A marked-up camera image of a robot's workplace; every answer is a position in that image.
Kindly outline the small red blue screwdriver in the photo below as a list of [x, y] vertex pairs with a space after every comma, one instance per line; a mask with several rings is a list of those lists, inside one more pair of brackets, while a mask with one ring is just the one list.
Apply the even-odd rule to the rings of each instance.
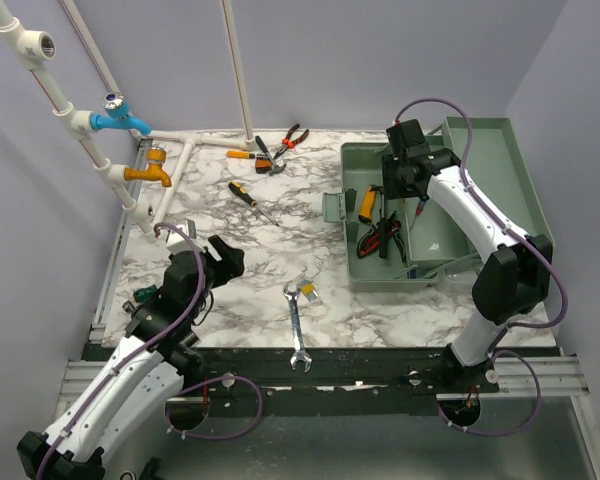
[[426, 203], [427, 203], [426, 200], [420, 200], [418, 202], [416, 210], [414, 212], [414, 219], [413, 219], [413, 221], [416, 221], [421, 216], [421, 214], [423, 213], [423, 210], [424, 210], [424, 208], [426, 206]]

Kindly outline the yellow handle tool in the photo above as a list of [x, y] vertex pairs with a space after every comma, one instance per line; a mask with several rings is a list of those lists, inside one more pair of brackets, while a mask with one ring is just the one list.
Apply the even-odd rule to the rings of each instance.
[[363, 196], [362, 203], [358, 212], [358, 219], [361, 223], [370, 225], [373, 221], [373, 208], [377, 195], [377, 187], [369, 185]]

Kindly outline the claw hammer black handle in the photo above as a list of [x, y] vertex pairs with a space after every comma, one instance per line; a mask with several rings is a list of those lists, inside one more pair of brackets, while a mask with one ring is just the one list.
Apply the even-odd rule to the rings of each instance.
[[382, 186], [374, 185], [372, 190], [380, 196], [379, 221], [376, 224], [374, 240], [369, 241], [369, 246], [374, 246], [378, 251], [379, 257], [386, 259], [388, 257], [388, 221], [387, 221], [387, 202]]

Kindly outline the yellow black screwdriver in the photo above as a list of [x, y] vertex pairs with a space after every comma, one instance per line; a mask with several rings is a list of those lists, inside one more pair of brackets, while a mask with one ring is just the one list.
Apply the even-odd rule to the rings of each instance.
[[281, 227], [281, 224], [277, 220], [275, 220], [269, 213], [265, 212], [259, 206], [258, 202], [247, 192], [247, 190], [240, 183], [236, 181], [231, 181], [228, 184], [228, 188], [234, 196], [246, 203], [249, 207], [254, 208], [258, 212], [260, 212], [272, 224]]

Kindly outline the red black utility knife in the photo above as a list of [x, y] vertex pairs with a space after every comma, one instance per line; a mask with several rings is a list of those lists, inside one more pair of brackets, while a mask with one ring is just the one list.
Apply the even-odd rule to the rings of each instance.
[[359, 259], [368, 257], [379, 249], [380, 234], [378, 228], [372, 226], [359, 240], [356, 246], [356, 255]]

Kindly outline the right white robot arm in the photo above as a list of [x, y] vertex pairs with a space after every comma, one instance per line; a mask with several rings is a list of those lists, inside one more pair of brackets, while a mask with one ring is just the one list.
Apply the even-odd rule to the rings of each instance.
[[476, 368], [505, 336], [512, 318], [526, 314], [548, 294], [553, 245], [508, 219], [481, 192], [452, 150], [431, 149], [417, 120], [396, 122], [386, 131], [390, 153], [382, 158], [385, 194], [437, 203], [473, 244], [482, 269], [472, 287], [474, 313], [447, 345], [436, 379], [460, 392], [476, 380]]

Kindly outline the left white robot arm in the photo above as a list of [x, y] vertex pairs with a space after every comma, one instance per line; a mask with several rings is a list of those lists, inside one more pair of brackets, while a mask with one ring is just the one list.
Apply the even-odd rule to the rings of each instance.
[[199, 248], [184, 239], [161, 286], [137, 301], [125, 335], [83, 393], [44, 431], [22, 437], [17, 453], [28, 478], [103, 478], [114, 448], [155, 408], [204, 382], [204, 359], [184, 340], [213, 289], [243, 275], [245, 256], [217, 235], [209, 242]]

